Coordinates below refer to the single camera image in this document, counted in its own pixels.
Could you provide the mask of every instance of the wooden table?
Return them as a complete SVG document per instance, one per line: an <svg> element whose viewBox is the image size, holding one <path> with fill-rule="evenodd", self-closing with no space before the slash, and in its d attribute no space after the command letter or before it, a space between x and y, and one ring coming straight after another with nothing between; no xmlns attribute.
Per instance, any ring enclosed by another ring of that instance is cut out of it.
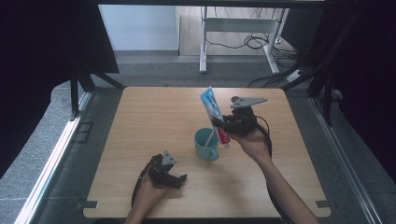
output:
<svg viewBox="0 0 396 224"><path fill-rule="evenodd" d="M194 134L211 127L200 93L205 88L136 88L124 90L85 208L86 217L126 217L140 171L152 156L169 150L177 159L171 175L188 175L181 189L172 189L148 217L279 217L258 165L235 141L219 145L217 161L195 154ZM222 114L231 114L231 97L265 97L254 105L271 129L273 160L317 217L326 201L285 93L279 89L214 88Z"/></svg>

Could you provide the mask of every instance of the floor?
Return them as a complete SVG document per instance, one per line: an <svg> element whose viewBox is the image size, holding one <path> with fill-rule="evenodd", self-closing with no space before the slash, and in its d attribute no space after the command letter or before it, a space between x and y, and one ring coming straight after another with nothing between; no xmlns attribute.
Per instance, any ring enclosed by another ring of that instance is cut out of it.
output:
<svg viewBox="0 0 396 224"><path fill-rule="evenodd" d="M271 76L268 64L259 53L213 53L208 57L208 72L198 71L199 59L196 54L176 52L116 52L120 75L111 77L127 86L208 86L246 87L258 78ZM35 183L39 179L46 162L58 143L66 124L70 122L70 86L64 83L54 89L52 100L44 118L29 139L21 155L15 160L6 175L0 180L0 220L13 223L17 217L32 216L32 223L93 223L95 220L82 215L82 207L87 198L91 182L100 160L101 150L106 143L106 134L117 110L122 91L113 88L103 80L92 76L97 86L84 108L83 117L72 141L64 149L59 161L59 169L52 173L52 180L46 182L47 191L41 195L35 214L20 214L29 199ZM283 79L279 85L287 83ZM331 131L336 134L348 162L358 177L364 192L374 205L374 213L382 222L369 221L364 213L364 203L338 152L329 138L326 128L320 122L316 110L320 96L310 99L304 90L309 80L287 91L290 107L296 118L302 137L314 163L318 178L332 209L330 217L322 218L322 223L396 223L396 186L370 149L364 145L337 106L337 96L332 103ZM207 220L189 220L189 223ZM262 223L250 220L249 223Z"/></svg>

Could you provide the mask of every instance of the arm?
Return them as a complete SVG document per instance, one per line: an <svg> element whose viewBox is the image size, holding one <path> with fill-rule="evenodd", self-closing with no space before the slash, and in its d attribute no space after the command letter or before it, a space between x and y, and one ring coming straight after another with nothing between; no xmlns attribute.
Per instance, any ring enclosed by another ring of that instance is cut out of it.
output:
<svg viewBox="0 0 396 224"><path fill-rule="evenodd" d="M155 185L148 175L144 175L125 224L139 224L149 210L169 191L170 188Z"/></svg>
<svg viewBox="0 0 396 224"><path fill-rule="evenodd" d="M235 134L230 136L257 162L279 206L294 223L318 223L312 211L275 167L264 136L258 129L244 137Z"/></svg>

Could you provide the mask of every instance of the teal mug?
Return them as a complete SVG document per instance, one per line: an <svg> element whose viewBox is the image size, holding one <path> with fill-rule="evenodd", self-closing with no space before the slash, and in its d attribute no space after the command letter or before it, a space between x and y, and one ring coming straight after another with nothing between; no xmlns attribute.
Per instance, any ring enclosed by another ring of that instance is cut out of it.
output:
<svg viewBox="0 0 396 224"><path fill-rule="evenodd" d="M195 134L195 149L197 156L204 161L215 161L219 158L218 143L219 139L215 133L212 139L205 146L207 140L212 134L213 129L203 128L198 130Z"/></svg>

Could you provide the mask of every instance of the gray carpet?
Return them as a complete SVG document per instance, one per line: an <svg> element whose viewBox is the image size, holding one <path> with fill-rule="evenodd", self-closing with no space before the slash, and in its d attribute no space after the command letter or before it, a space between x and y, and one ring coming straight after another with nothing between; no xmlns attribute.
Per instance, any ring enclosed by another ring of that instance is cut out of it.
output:
<svg viewBox="0 0 396 224"><path fill-rule="evenodd" d="M110 76L126 86L246 87L251 80L270 74L266 63L209 63L207 68L207 74L201 75L198 72L198 63L121 63L120 75ZM95 76L92 77L97 89L84 113L80 130L74 135L73 143L66 150L60 169L51 181L33 223L88 224L94 222L93 219L82 215L81 205L88 196L122 91ZM321 223L367 223L343 170L331 150L329 140L324 135L318 120L314 119L314 110L304 93L308 84L309 81L299 85L288 91L287 95L318 178L332 208L332 214L320 221ZM0 182L2 211L0 220L2 223L12 223L15 220L29 194L29 189L35 183L36 176L40 172L40 165L43 166L45 163L48 151L56 143L64 127L62 124L64 125L68 120L70 108L67 107L68 101L66 100L69 94L66 91L67 86L68 83L65 83L60 89L54 91L53 94L59 94L59 96L53 98L48 115L40 122L42 126L37 127L37 135L32 138L33 142L37 142L33 144L29 141L25 149L27 154L18 158L21 161L20 164L33 167L23 169L14 167L6 179L2 178ZM58 124L54 124L49 120L59 121ZM332 121L358 175L370 192L383 223L396 223L394 183L381 169L370 150L350 128L338 110L337 104L333 104L332 107ZM30 157L32 152L37 156ZM207 221L194 220L193 223ZM211 220L211 222L221 223L220 220ZM263 223L262 220L252 219L234 222ZM192 223L192 220L187 220L185 223Z"/></svg>

